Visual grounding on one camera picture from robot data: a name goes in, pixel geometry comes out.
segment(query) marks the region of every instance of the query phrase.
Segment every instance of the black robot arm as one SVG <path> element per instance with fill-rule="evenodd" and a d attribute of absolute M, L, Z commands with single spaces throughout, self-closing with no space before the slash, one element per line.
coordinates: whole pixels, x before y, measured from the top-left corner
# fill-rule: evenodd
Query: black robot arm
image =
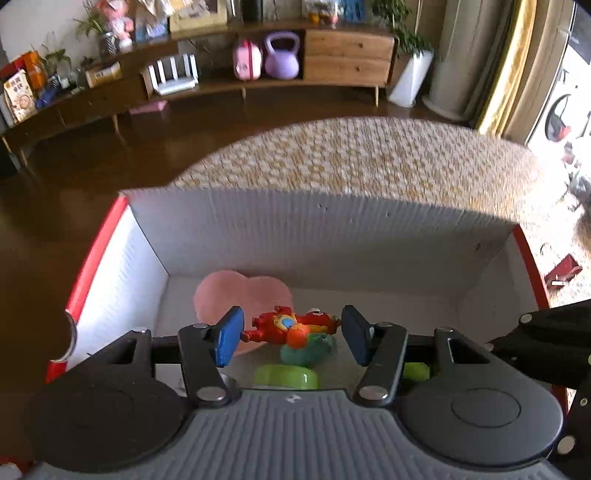
<path fill-rule="evenodd" d="M 573 479 L 591 472 L 591 300 L 523 315 L 489 349 L 525 375 L 577 391 L 549 460 Z"/>

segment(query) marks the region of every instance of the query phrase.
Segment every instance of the blue gripper pad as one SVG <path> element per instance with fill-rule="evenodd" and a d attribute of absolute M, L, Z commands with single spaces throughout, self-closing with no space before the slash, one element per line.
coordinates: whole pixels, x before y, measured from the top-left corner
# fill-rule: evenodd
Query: blue gripper pad
<path fill-rule="evenodd" d="M 341 330 L 355 361 L 367 367 L 371 362 L 371 325 L 352 305 L 346 305 L 341 312 Z"/>
<path fill-rule="evenodd" d="M 213 350 L 217 367 L 225 367 L 230 363 L 243 330 L 244 312 L 240 307 L 232 307 L 214 326 Z"/>

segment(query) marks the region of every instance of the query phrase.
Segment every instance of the doll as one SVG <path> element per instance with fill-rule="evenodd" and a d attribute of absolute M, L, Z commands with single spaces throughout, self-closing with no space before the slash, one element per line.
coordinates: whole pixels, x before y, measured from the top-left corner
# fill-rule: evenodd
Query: doll
<path fill-rule="evenodd" d="M 119 40 L 119 47 L 130 47 L 132 42 L 129 32 L 134 30 L 134 21 L 126 17 L 129 10 L 127 2 L 125 0 L 99 0 L 96 7 L 108 20 L 107 27 Z"/>

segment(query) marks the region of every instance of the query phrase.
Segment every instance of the pink toy suitcase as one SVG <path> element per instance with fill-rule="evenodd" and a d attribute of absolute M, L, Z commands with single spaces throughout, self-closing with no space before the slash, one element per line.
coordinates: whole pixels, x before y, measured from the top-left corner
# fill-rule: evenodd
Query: pink toy suitcase
<path fill-rule="evenodd" d="M 253 42 L 242 40 L 234 49 L 234 75 L 239 80 L 256 80 L 261 76 L 261 49 Z"/>

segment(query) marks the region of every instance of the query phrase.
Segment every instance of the potted plant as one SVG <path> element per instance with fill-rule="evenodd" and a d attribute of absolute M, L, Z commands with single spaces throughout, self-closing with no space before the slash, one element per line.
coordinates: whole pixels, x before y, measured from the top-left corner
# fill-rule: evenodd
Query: potted plant
<path fill-rule="evenodd" d="M 84 10 L 86 13 L 84 20 L 74 19 L 78 22 L 76 35 L 80 37 L 84 34 L 90 38 L 91 33 L 96 34 L 99 39 L 99 54 L 101 58 L 115 55 L 117 53 L 115 34 L 107 29 L 107 20 L 102 12 L 92 3 L 92 0 L 84 0 Z"/>
<path fill-rule="evenodd" d="M 393 76 L 398 75 L 399 78 L 388 99 L 405 108 L 414 106 L 418 90 L 433 61 L 432 46 L 417 34 L 421 6 L 422 0 L 418 0 L 414 32 L 404 23 L 411 12 L 404 0 L 374 0 L 372 6 L 374 15 L 382 19 L 398 37 L 397 64 L 404 70 L 400 73 L 402 68 L 395 66 Z"/>
<path fill-rule="evenodd" d="M 61 85 L 60 77 L 67 78 L 69 71 L 72 69 L 72 59 L 66 55 L 65 48 L 58 48 L 50 50 L 47 45 L 41 45 L 45 49 L 45 53 L 40 56 L 40 67 L 45 71 L 47 76 L 47 83 L 55 88 Z"/>

